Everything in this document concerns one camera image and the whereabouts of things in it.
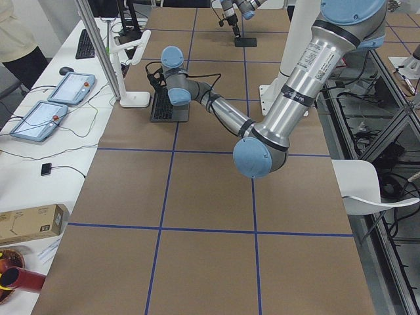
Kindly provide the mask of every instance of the white chair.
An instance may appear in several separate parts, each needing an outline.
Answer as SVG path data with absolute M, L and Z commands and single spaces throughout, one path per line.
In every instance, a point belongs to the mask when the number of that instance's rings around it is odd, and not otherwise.
M 358 159 L 333 159 L 332 162 L 347 214 L 371 215 L 381 212 L 360 243 L 363 243 L 370 235 L 384 216 L 385 210 L 414 205 L 420 201 L 419 198 L 409 198 L 398 202 L 383 203 L 377 173 L 371 163 Z

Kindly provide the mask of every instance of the beige jacket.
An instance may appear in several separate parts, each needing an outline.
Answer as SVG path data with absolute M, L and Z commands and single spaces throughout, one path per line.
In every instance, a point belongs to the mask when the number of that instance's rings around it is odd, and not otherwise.
M 0 62 L 9 62 L 32 52 L 37 44 L 33 35 L 13 15 L 11 0 L 0 0 Z

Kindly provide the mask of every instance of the cardboard box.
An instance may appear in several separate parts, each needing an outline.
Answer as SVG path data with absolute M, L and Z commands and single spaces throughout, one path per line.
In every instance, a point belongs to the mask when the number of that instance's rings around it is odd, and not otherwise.
M 0 213 L 0 245 L 60 235 L 64 205 L 44 205 Z

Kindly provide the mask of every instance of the black keyboard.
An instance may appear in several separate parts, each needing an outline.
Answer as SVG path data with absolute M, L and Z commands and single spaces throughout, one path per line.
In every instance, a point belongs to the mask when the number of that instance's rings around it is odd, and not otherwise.
M 79 45 L 77 46 L 76 59 L 86 59 L 95 57 L 95 49 L 92 41 L 87 35 L 87 30 L 83 29 L 80 33 Z
M 155 93 L 152 104 L 151 121 L 162 121 L 171 119 L 173 113 L 173 106 L 169 100 L 167 88 L 164 87 L 162 92 Z

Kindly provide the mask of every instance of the tablet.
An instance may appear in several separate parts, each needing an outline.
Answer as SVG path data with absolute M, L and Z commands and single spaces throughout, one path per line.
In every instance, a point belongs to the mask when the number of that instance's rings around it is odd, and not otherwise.
M 42 142 L 58 127 L 68 107 L 40 100 L 10 132 L 12 137 Z
M 77 105 L 85 98 L 94 84 L 95 76 L 93 74 L 68 72 L 48 97 L 48 101 Z

